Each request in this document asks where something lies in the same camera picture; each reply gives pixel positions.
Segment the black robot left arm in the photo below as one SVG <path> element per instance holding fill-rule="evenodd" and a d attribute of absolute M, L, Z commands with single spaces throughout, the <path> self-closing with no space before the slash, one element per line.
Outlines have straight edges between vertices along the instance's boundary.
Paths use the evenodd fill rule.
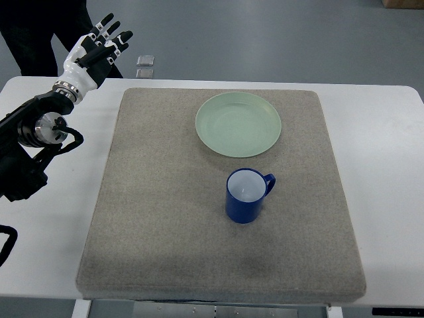
<path fill-rule="evenodd" d="M 65 116 L 76 99 L 49 91 L 23 103 L 1 120 L 1 196 L 10 202 L 28 199 L 47 184 L 44 172 L 54 157 L 83 143 Z"/>

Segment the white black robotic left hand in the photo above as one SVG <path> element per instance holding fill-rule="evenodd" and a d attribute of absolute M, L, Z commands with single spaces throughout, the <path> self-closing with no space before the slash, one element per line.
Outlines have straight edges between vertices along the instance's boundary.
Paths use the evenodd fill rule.
<path fill-rule="evenodd" d="M 113 18 L 114 14 L 108 14 L 79 38 L 65 59 L 63 74 L 52 88 L 75 105 L 87 92 L 103 84 L 116 59 L 129 47 L 128 41 L 133 33 L 128 30 L 114 36 L 121 24 L 113 22 Z"/>

